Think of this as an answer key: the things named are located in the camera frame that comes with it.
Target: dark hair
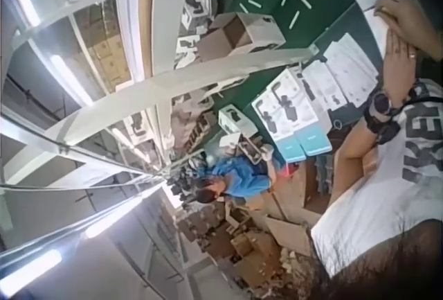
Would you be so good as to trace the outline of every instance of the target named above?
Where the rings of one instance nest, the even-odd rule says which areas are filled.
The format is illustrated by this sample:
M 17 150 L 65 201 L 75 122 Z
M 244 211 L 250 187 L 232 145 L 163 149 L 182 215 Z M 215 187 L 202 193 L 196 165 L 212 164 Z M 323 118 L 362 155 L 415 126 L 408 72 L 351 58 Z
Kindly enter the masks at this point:
M 195 193 L 195 198 L 200 203 L 212 203 L 215 201 L 215 193 L 210 189 L 199 189 Z

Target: hair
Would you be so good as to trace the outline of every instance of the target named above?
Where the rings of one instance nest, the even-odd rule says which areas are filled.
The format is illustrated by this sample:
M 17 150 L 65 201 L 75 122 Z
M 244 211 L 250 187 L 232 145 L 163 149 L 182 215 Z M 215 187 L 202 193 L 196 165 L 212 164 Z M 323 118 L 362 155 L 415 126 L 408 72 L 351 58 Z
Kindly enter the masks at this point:
M 215 201 L 215 193 L 210 189 L 199 189 L 195 193 L 196 201 L 208 204 Z
M 441 229 L 441 222 L 433 223 Z M 441 234 L 435 234 L 441 246 Z M 321 259 L 313 250 L 312 257 L 298 256 L 293 270 L 293 285 L 276 290 L 268 300 L 413 300 L 443 299 L 443 262 L 440 249 L 427 249 L 411 239 L 416 232 L 403 232 L 389 250 L 385 261 L 375 267 L 373 259 L 358 258 L 336 276 L 329 277 Z M 432 252 L 432 259 L 427 257 Z

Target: stack of boxes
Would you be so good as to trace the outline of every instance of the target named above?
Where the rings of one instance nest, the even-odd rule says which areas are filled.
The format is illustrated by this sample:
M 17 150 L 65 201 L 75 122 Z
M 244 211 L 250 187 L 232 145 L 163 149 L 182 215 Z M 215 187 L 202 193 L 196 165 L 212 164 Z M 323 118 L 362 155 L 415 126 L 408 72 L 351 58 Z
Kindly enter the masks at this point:
M 106 0 L 101 4 L 81 9 L 74 16 L 89 55 L 106 88 L 115 92 L 116 85 L 131 79 L 120 36 L 115 0 Z M 72 60 L 89 70 L 82 53 L 74 55 Z

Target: hand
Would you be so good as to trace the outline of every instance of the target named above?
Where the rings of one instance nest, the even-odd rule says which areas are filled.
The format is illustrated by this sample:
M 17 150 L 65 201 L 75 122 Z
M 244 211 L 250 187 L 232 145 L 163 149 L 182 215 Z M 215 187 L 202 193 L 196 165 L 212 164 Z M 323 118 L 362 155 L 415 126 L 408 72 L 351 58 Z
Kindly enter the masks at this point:
M 272 160 L 272 154 L 274 153 L 274 148 L 271 144 L 264 144 L 260 151 L 262 153 L 262 159 L 264 161 L 271 161 Z
M 395 108 L 400 108 L 415 83 L 416 50 L 389 30 L 383 63 L 383 88 Z
M 436 60 L 442 55 L 442 41 L 417 0 L 377 0 L 375 16 L 382 18 L 409 44 L 423 50 Z

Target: blue shirt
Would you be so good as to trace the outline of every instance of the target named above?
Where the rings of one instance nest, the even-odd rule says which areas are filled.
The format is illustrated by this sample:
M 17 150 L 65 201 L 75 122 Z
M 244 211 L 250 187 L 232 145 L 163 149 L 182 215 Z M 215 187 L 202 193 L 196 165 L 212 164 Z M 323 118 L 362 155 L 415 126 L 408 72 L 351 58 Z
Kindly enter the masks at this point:
M 253 165 L 245 156 L 221 159 L 212 170 L 212 175 L 230 178 L 226 193 L 235 197 L 252 197 L 271 186 L 271 180 L 259 166 Z

